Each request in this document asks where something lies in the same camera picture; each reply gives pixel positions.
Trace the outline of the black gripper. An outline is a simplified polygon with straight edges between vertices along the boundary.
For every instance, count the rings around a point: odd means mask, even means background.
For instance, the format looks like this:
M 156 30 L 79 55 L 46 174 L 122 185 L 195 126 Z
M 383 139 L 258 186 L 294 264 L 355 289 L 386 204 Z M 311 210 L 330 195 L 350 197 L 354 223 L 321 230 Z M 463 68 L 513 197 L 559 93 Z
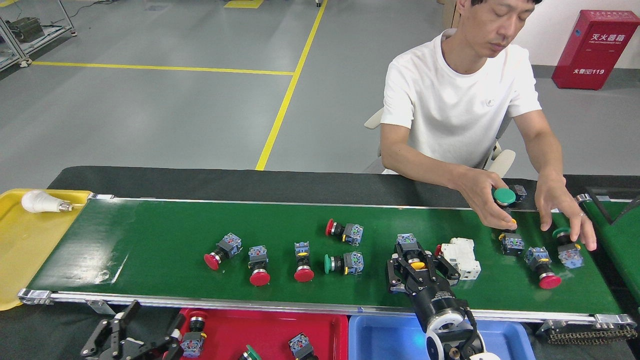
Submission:
M 426 272 L 418 272 L 402 256 L 387 261 L 387 287 L 393 293 L 408 294 L 423 331 L 447 331 L 466 315 L 450 286 L 456 286 L 460 272 L 445 257 L 428 257 Z
M 157 341 L 141 342 L 126 338 L 126 328 L 141 305 L 133 301 L 128 307 L 103 319 L 89 336 L 80 351 L 82 357 L 98 357 L 99 360 L 180 360 L 185 350 L 181 346 L 185 316 L 178 314 L 169 326 L 167 334 Z

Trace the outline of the person's right hand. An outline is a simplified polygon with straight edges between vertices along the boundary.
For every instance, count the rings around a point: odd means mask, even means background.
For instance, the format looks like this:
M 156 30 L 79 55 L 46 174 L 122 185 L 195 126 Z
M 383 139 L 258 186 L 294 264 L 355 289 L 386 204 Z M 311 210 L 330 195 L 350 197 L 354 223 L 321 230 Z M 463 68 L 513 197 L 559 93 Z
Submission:
M 517 224 L 505 210 L 498 207 L 492 191 L 506 188 L 498 174 L 464 167 L 461 178 L 455 189 L 462 194 L 468 205 L 478 215 L 480 221 L 487 227 L 502 230 L 515 230 Z

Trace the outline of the person's left hand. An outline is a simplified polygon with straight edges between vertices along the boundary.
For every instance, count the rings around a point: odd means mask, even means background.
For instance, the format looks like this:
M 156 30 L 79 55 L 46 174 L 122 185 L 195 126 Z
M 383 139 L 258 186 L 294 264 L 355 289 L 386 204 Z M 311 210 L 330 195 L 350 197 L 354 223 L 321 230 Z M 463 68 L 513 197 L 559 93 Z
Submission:
M 553 224 L 552 211 L 556 209 L 569 219 L 569 237 L 572 242 L 582 242 L 588 251 L 597 249 L 594 225 L 569 193 L 562 174 L 553 171 L 540 172 L 534 198 L 542 231 L 549 230 Z

